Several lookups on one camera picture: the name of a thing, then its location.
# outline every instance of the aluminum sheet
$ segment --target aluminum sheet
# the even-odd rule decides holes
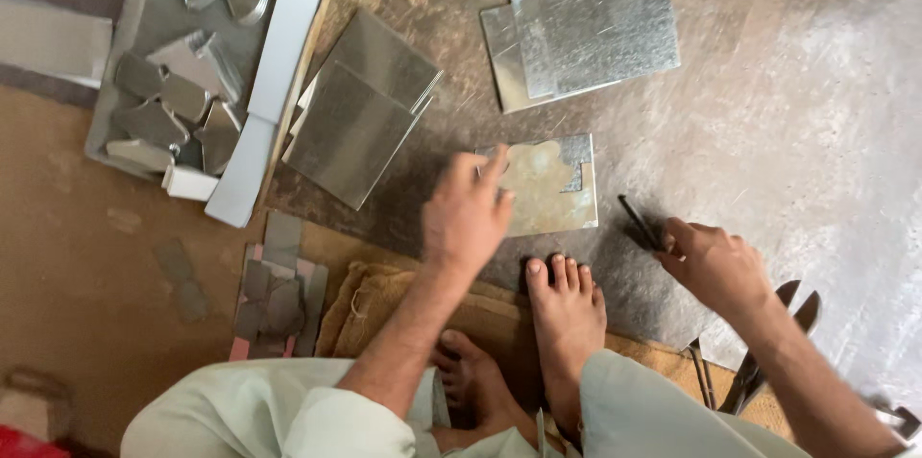
[[[359,9],[328,57],[407,110],[418,108],[442,72],[394,30]]]
[[[358,210],[420,118],[342,64],[324,65],[285,162]]]
[[[679,65],[671,0],[511,0],[481,12],[504,112]]]

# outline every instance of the foot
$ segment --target foot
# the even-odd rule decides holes
[[[560,434],[578,444],[582,419],[579,384],[582,365],[605,347],[605,299],[586,265],[572,258],[551,259],[554,284],[538,259],[525,264],[525,282],[535,318],[538,356],[550,414]]]
[[[537,426],[509,392],[500,367],[489,354],[454,330],[442,334],[441,347],[432,361],[442,371],[448,406],[469,413],[477,422],[473,430],[433,429],[439,451],[465,448],[510,428],[537,449]]]

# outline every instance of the hand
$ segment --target hand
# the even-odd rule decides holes
[[[499,145],[492,159],[455,154],[432,200],[422,208],[426,264],[473,281],[490,262],[512,217],[513,193],[504,191],[496,198],[508,150]],[[483,167],[479,179],[478,167]]]
[[[656,257],[663,268],[708,308],[733,324],[776,299],[762,255],[723,228],[666,220]]]

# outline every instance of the white cloth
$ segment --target white cloth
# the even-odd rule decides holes
[[[432,370],[405,422],[362,395],[331,387],[351,365],[345,359],[263,359],[198,370],[134,419],[121,456],[438,456],[428,432],[437,377]],[[763,428],[705,409],[653,370],[608,350],[593,354],[583,367],[580,402],[586,458],[808,458]],[[542,447],[546,458],[561,458]],[[445,456],[538,453],[516,429],[508,429]],[[574,456],[568,449],[567,458]]]

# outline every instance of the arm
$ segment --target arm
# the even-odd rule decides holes
[[[467,294],[512,216],[512,193],[497,200],[507,147],[489,160],[458,154],[423,208],[423,264],[407,295],[338,388],[406,417],[444,324]],[[477,178],[477,168],[484,167]]]
[[[663,267],[750,347],[794,430],[816,458],[890,458],[905,448],[839,379],[772,289],[762,255],[721,228],[666,224]]]

